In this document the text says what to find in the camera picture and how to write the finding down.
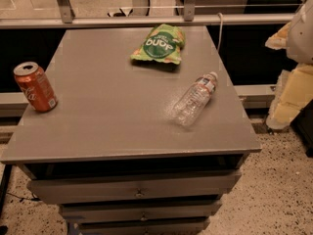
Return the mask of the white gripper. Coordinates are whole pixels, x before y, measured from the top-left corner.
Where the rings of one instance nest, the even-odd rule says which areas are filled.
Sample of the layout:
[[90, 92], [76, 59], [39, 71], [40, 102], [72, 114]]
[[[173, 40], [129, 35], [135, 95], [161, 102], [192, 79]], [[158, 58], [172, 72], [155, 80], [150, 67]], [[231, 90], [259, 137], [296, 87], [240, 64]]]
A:
[[265, 46], [287, 48], [287, 56], [299, 63], [292, 71], [282, 70], [266, 119], [269, 128], [284, 129], [313, 100], [313, 0], [307, 0], [291, 23], [270, 36]]

